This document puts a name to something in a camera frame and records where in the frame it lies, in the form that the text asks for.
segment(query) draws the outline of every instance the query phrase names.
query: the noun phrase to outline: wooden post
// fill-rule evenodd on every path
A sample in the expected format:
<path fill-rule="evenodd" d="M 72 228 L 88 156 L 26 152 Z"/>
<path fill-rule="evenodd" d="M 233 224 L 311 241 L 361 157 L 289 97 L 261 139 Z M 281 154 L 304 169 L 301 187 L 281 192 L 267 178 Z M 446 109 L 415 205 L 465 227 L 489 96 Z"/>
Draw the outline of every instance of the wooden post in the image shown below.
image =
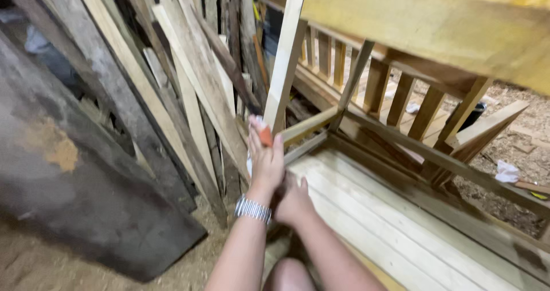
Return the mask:
<path fill-rule="evenodd" d="M 271 126 L 273 133 L 283 129 L 282 118 L 288 104 L 300 48 L 306 33 L 307 22 L 300 20 L 303 2 L 304 0 L 286 0 L 283 27 L 277 47 L 278 56 L 275 58 L 264 116 L 265 122 Z"/>

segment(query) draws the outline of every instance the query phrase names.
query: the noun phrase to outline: sawdust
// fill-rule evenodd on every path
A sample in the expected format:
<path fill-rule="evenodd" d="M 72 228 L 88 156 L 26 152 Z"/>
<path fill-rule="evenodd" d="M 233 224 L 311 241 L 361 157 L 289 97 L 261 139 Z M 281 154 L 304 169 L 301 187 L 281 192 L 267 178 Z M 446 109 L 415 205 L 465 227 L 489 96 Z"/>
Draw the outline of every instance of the sawdust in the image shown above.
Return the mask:
<path fill-rule="evenodd" d="M 40 151 L 45 161 L 59 165 L 63 172 L 72 172 L 78 161 L 77 147 L 51 117 L 31 123 L 19 145 L 26 150 Z"/>

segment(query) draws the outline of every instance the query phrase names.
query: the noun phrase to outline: sawdust floor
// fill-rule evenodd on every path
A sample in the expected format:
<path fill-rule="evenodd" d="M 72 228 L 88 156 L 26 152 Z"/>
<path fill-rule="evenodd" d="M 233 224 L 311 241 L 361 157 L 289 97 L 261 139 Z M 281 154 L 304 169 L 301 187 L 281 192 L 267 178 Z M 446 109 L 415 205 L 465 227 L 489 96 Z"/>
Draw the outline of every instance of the sawdust floor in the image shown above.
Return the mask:
<path fill-rule="evenodd" d="M 142 284 L 69 249 L 46 243 L 13 224 L 0 222 L 0 290 L 6 291 L 193 291 L 203 290 L 222 251 L 227 230 L 220 230 L 201 197 L 192 214 L 209 236 L 160 277 Z"/>

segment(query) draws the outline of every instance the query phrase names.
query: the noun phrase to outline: wooden board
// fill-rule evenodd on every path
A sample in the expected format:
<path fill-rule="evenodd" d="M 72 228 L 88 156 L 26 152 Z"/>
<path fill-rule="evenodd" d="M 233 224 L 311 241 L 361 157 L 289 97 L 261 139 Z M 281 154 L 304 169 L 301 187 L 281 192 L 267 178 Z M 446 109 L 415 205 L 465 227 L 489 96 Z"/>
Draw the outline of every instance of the wooden board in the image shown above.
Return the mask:
<path fill-rule="evenodd" d="M 302 17 L 550 94 L 548 10 L 484 0 L 304 0 Z"/>
<path fill-rule="evenodd" d="M 524 289 L 522 281 L 514 281 L 515 286 L 509 281 L 512 277 L 500 276 L 503 268 L 518 273 L 505 260 L 407 204 L 331 152 L 318 150 L 295 161 L 290 170 L 307 177 L 310 196 L 327 224 L 408 290 Z M 415 218 L 421 217 L 422 224 L 409 218 L 409 211 L 415 212 Z M 439 233 L 470 241 L 471 250 L 494 260 L 492 270 L 496 273 L 458 251 L 453 246 L 457 240 L 449 243 Z M 536 282 L 533 285 L 546 288 Z"/>

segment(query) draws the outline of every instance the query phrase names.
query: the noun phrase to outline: stack of wooden planks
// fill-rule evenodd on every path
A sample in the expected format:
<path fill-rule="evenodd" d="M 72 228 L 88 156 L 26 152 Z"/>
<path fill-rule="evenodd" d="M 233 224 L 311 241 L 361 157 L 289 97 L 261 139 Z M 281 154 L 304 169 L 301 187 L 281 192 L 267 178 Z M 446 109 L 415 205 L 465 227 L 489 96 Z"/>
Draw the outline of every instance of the stack of wooden planks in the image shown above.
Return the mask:
<path fill-rule="evenodd" d="M 129 135 L 161 193 L 189 212 L 198 190 L 226 227 L 223 198 L 249 181 L 239 129 L 267 95 L 252 0 L 13 1 L 91 88 L 96 123 L 112 114 Z"/>

